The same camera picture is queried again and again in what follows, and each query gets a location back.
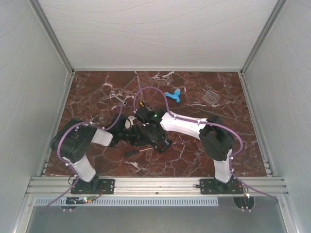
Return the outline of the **black fuse box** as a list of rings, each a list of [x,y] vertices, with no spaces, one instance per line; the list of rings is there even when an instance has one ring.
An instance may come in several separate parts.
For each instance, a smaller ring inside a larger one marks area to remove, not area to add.
[[[172,140],[167,137],[162,137],[152,142],[152,146],[158,153],[163,153],[172,145]]]

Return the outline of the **clear fuse box lid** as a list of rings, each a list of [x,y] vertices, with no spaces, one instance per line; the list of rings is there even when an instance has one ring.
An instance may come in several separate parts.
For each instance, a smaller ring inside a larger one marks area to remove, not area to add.
[[[213,92],[212,90],[208,90],[202,96],[202,100],[209,103],[210,105],[214,105],[219,100],[219,98],[220,96],[217,93]]]

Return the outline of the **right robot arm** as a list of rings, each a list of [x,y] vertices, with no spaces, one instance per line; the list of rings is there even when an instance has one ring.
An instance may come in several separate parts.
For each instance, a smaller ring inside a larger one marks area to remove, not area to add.
[[[182,133],[200,140],[205,152],[214,162],[215,175],[210,183],[200,183],[196,187],[217,194],[224,194],[231,189],[229,156],[232,153],[234,137],[224,128],[219,117],[192,118],[164,109],[154,112],[145,106],[135,111],[135,117],[143,124],[144,135],[158,153],[172,145],[167,132]]]

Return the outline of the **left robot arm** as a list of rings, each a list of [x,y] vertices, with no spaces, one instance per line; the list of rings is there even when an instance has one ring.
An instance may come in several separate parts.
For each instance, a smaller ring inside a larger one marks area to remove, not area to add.
[[[52,139],[51,149],[79,176],[72,194],[98,194],[103,185],[86,156],[89,146],[93,143],[113,147],[121,140],[134,147],[150,144],[142,129],[124,114],[114,115],[111,124],[104,128],[72,118]]]

